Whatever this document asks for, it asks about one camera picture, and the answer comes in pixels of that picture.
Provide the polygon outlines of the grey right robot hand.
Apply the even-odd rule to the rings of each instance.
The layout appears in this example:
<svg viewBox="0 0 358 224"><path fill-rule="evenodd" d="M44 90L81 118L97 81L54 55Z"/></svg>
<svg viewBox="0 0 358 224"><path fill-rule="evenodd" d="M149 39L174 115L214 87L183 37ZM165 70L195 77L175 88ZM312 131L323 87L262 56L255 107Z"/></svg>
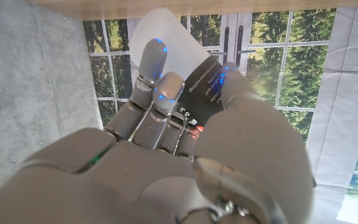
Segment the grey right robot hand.
<svg viewBox="0 0 358 224"><path fill-rule="evenodd" d="M0 223L306 223L316 181L300 135L233 63L186 80L145 47L130 100L24 161Z"/></svg>

